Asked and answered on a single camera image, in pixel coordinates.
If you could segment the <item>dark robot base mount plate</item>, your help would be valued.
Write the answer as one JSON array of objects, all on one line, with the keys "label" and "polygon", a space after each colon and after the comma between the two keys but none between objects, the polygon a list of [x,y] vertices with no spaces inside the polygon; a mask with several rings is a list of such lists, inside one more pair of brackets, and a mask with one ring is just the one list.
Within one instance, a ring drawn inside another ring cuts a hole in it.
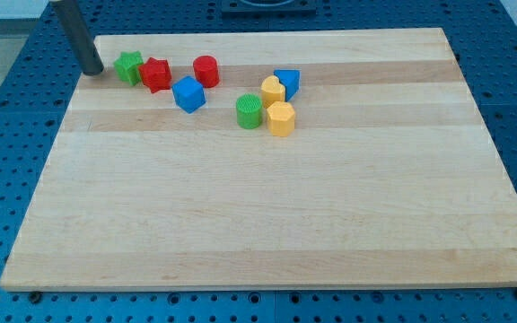
[{"label": "dark robot base mount plate", "polygon": [[222,15],[315,13],[316,0],[221,0]]}]

